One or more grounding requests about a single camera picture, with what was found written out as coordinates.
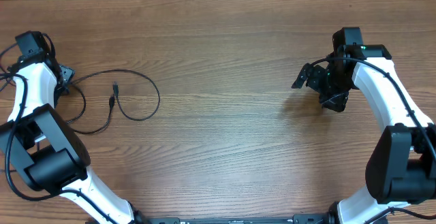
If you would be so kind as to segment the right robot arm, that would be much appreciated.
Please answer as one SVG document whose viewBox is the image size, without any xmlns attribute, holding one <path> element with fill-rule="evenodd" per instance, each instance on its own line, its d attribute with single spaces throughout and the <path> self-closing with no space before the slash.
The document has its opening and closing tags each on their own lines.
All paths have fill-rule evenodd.
<svg viewBox="0 0 436 224">
<path fill-rule="evenodd" d="M 366 45 L 358 27 L 338 30 L 332 45 L 328 56 L 302 67 L 293 88 L 310 87 L 321 106 L 335 112 L 344 111 L 350 90 L 361 91 L 381 137 L 367 163 L 364 187 L 326 213 L 295 214 L 291 223 L 387 223 L 396 212 L 435 220 L 408 210 L 435 199 L 435 123 L 408 94 L 384 45 Z"/>
</svg>

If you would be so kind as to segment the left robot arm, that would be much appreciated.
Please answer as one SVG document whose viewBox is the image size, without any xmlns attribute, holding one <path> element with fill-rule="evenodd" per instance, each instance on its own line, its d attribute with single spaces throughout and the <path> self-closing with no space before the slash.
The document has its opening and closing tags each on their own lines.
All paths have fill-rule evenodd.
<svg viewBox="0 0 436 224">
<path fill-rule="evenodd" d="M 67 88 L 52 42 L 39 31 L 16 36 L 18 61 L 1 79 L 16 86 L 14 107 L 1 126 L 5 178 L 20 198 L 40 202 L 64 197 L 93 217 L 94 223 L 146 223 L 133 205 L 96 175 L 80 138 L 55 111 Z"/>
</svg>

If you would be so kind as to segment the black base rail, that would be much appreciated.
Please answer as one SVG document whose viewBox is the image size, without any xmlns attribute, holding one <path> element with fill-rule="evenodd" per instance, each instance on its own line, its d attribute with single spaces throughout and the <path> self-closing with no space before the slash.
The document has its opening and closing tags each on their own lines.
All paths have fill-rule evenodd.
<svg viewBox="0 0 436 224">
<path fill-rule="evenodd" d="M 333 214 L 294 214 L 292 217 L 180 219 L 176 217 L 148 218 L 145 224 L 335 224 Z"/>
</svg>

